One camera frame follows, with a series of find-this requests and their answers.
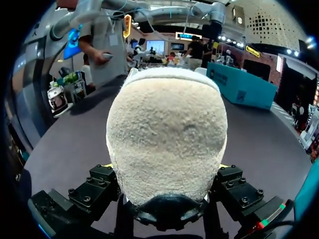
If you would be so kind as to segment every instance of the green light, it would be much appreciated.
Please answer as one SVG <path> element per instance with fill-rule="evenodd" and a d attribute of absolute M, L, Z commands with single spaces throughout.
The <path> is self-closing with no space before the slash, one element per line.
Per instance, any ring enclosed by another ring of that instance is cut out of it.
<path fill-rule="evenodd" d="M 261 224 L 265 227 L 269 224 L 269 222 L 266 219 L 264 219 L 261 221 Z"/>

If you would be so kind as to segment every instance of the perforated wall panel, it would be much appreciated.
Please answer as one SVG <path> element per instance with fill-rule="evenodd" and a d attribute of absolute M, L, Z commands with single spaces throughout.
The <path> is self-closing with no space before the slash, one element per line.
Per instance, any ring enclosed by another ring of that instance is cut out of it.
<path fill-rule="evenodd" d="M 306 33 L 276 0 L 236 0 L 233 4 L 244 8 L 247 42 L 300 51 L 299 40 L 306 40 Z"/>

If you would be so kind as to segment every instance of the gray shirt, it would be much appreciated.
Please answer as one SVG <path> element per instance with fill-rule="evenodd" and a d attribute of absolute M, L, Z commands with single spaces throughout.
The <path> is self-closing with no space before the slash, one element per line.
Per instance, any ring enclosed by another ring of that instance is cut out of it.
<path fill-rule="evenodd" d="M 128 73 L 127 53 L 123 39 L 123 30 L 126 28 L 124 20 L 111 19 L 108 15 L 113 15 L 113 11 L 102 9 L 101 15 L 93 22 L 84 24 L 80 31 L 80 37 L 93 36 L 94 48 L 108 50 L 113 54 L 113 58 L 102 66 L 96 66 L 94 61 L 89 59 L 95 86 L 104 85 L 117 76 Z"/>

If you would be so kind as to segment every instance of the teal booth counter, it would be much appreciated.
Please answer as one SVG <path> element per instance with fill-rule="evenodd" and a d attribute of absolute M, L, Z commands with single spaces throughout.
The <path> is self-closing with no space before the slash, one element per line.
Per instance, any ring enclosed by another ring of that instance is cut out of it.
<path fill-rule="evenodd" d="M 208 63 L 206 75 L 231 103 L 270 110 L 277 91 L 275 85 L 237 68 L 215 63 Z"/>

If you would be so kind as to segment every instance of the fuzzy object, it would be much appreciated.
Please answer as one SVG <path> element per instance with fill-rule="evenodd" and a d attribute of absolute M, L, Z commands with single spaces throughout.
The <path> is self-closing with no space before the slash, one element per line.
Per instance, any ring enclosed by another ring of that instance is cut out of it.
<path fill-rule="evenodd" d="M 167 193 L 203 200 L 225 152 L 227 127 L 219 88 L 206 76 L 169 67 L 135 70 L 106 125 L 122 192 L 136 206 Z"/>

